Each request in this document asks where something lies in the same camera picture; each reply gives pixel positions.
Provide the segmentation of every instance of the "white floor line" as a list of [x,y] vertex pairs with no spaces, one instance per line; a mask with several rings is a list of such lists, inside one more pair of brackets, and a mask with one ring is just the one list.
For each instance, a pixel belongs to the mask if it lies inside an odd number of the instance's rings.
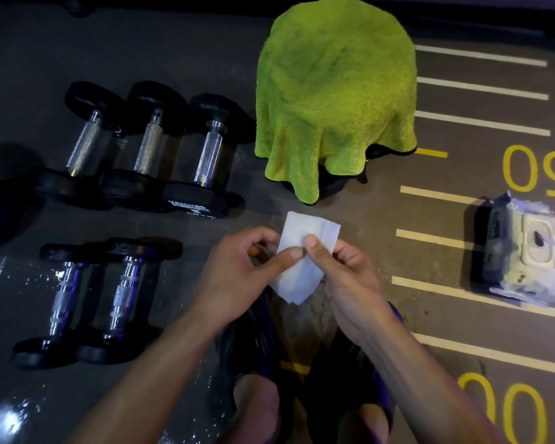
[[474,57],[475,59],[488,59],[492,61],[511,62],[512,64],[532,65],[535,67],[546,67],[547,61],[540,59],[528,59],[525,57],[506,56],[504,54],[491,54],[488,52],[456,50],[454,48],[430,47],[428,45],[416,45],[417,51],[437,52],[451,54],[453,56]]
[[514,90],[513,88],[502,88],[493,86],[482,86],[480,84],[469,84],[459,81],[447,81],[445,79],[434,79],[430,77],[417,77],[417,82],[422,84],[432,84],[435,86],[464,88],[466,90],[476,90],[477,92],[498,93],[500,95],[520,96],[522,98],[549,100],[547,93],[526,92],[525,90]]
[[460,202],[462,204],[482,205],[485,199],[470,198],[468,196],[452,195],[451,193],[434,192],[433,190],[424,190],[423,188],[407,187],[401,185],[401,193],[408,195],[425,196],[426,198],[442,199],[443,201]]
[[406,279],[405,277],[392,276],[391,283],[393,285],[405,286],[407,288],[413,288],[415,290],[443,294],[455,298],[466,299],[468,301],[482,302],[484,304],[490,304],[492,306],[504,306],[505,308],[512,308],[515,310],[527,311],[529,313],[537,313],[540,315],[551,316],[555,318],[554,307],[534,306],[532,304],[527,304],[526,302],[520,302],[520,305],[510,304],[509,302],[511,301],[503,301],[500,298],[496,298],[491,295],[476,294],[470,291],[463,290],[461,288],[452,288],[450,286],[437,285],[435,283],[415,281],[413,279]]
[[505,363],[512,363],[513,365],[526,366],[527,368],[555,373],[555,363],[553,362],[516,355],[514,353],[495,351],[493,349],[487,349],[486,347],[472,346],[470,344],[459,343],[457,341],[444,340],[442,338],[422,335],[420,333],[414,333],[413,336],[420,343],[425,344],[426,346],[434,346],[439,347],[440,349],[447,349],[448,351],[468,353],[477,357],[490,358],[492,360]]
[[476,118],[457,117],[455,115],[445,115],[444,113],[415,111],[415,116],[419,118],[429,118],[432,120],[450,121],[452,123],[470,124],[472,126],[482,126],[484,128],[502,129],[504,131],[514,131],[517,133],[542,135],[550,137],[551,131],[548,129],[530,128],[510,123],[498,123],[496,121],[479,120]]
[[438,237],[437,235],[421,234],[419,232],[412,232],[410,230],[397,229],[397,237],[409,238],[410,240],[425,241],[426,243],[433,243],[434,245],[451,246],[459,249],[466,249],[468,251],[483,252],[485,246],[476,245],[468,241],[455,240],[454,238]]

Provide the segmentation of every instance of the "microfiber towel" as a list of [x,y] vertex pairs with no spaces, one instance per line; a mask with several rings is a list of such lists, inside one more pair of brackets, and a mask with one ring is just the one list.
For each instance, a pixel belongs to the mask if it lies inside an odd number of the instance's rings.
[[291,7],[271,28],[257,65],[255,154],[265,176],[318,200],[318,165],[358,175],[378,143],[415,149],[415,48],[399,22],[359,0]]

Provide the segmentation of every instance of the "leg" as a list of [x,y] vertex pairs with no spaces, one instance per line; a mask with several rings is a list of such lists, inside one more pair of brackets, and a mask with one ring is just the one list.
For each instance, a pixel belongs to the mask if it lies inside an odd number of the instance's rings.
[[375,404],[362,404],[341,416],[338,444],[385,444],[389,423],[385,412]]
[[279,422],[277,385],[257,374],[239,378],[234,386],[237,412],[219,444],[265,444],[276,438]]

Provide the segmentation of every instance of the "dumbbell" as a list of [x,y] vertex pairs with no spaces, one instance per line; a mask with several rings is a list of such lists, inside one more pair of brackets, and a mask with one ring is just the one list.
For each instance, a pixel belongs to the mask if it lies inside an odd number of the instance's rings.
[[168,257],[160,245],[127,238],[110,238],[103,247],[110,261],[124,264],[115,291],[106,330],[96,328],[82,332],[76,351],[78,359],[94,365],[114,365],[137,358],[146,348],[147,340],[127,330],[134,306],[140,270],[144,263]]
[[74,82],[64,97],[68,109],[86,121],[64,171],[37,170],[35,192],[45,198],[77,207],[105,210],[111,208],[99,190],[98,179],[83,174],[101,131],[120,131],[124,100],[96,84]]
[[206,134],[193,182],[169,182],[163,199],[194,215],[223,218],[230,210],[224,187],[214,181],[223,141],[244,143],[251,137],[254,124],[234,101],[203,93],[191,100],[191,114],[198,132]]
[[89,246],[45,245],[39,258],[61,262],[61,279],[49,319],[49,330],[43,337],[15,344],[12,363],[21,369],[51,369],[75,363],[76,340],[70,323],[78,300],[84,269],[92,263],[104,263],[102,254]]
[[154,160],[164,133],[182,135],[188,104],[172,88],[154,81],[135,83],[127,106],[134,127],[144,131],[133,171],[113,169],[101,179],[101,192],[113,204],[147,212],[175,210],[162,200],[164,182],[152,176]]

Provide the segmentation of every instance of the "number 50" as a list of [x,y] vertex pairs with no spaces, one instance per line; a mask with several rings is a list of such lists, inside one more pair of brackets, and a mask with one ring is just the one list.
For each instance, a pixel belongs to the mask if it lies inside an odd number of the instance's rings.
[[[512,178],[511,160],[512,154],[514,154],[516,151],[522,151],[524,154],[526,154],[526,157],[528,157],[530,173],[528,174],[528,183],[526,185],[518,185],[514,182],[514,179]],[[555,181],[555,172],[551,168],[553,159],[555,159],[555,151],[551,151],[543,159],[543,171],[549,179]],[[503,171],[506,183],[512,190],[516,192],[530,192],[536,187],[537,182],[539,181],[539,164],[537,158],[534,155],[533,151],[530,148],[525,147],[524,145],[512,145],[505,150]],[[547,196],[552,196],[555,198],[555,190],[547,190]]]

